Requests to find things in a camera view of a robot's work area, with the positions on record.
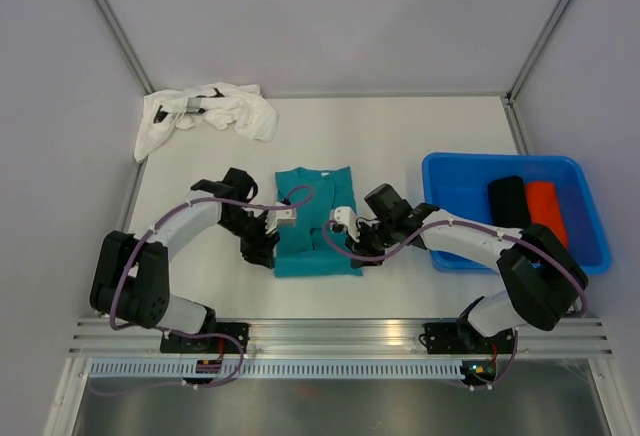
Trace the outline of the teal t-shirt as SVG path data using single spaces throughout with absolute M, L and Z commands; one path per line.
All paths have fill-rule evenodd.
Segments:
M 274 275 L 277 278 L 351 275 L 362 276 L 351 260 L 332 249 L 325 241 L 322 227 L 337 207 L 356 208 L 350 167 L 335 170 L 314 170 L 298 167 L 275 174 L 277 196 L 292 203 L 302 201 L 306 190 L 294 192 L 308 185 L 314 195 L 297 209 L 294 225 L 279 230 Z

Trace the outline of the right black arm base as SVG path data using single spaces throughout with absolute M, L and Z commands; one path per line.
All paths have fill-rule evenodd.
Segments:
M 467 323 L 453 321 L 424 323 L 418 339 L 430 355 L 510 354 L 515 345 L 513 330 L 486 337 Z

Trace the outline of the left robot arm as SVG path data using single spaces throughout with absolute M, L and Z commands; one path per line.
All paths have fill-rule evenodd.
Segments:
M 269 230 L 268 212 L 248 211 L 258 193 L 249 174 L 237 168 L 220 181 L 202 179 L 186 200 L 148 229 L 136 234 L 110 232 L 103 240 L 89 296 L 92 309 L 124 327 L 140 326 L 183 333 L 195 351 L 206 352 L 218 340 L 215 311 L 175 296 L 170 262 L 204 230 L 219 225 L 239 239 L 243 259 L 272 269 L 279 235 Z

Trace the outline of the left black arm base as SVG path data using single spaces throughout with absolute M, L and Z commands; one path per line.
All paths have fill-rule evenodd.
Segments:
M 250 325 L 245 322 L 218 323 L 214 332 L 216 336 L 180 335 L 170 332 L 160 343 L 162 354 L 219 354 L 239 355 L 240 350 L 231 341 L 234 339 L 243 351 L 249 342 Z

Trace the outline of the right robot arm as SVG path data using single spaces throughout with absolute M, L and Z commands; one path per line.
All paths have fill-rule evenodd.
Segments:
M 373 220 L 350 207 L 332 212 L 332 227 L 346 233 L 353 266 L 378 266 L 413 246 L 442 251 L 496 272 L 504 286 L 470 303 L 454 322 L 459 344 L 478 351 L 492 337 L 523 325 L 551 331 L 565 317 L 587 310 L 588 278 L 546 226 L 496 227 L 456 216 L 436 205 L 412 206 L 389 184 L 365 198 Z

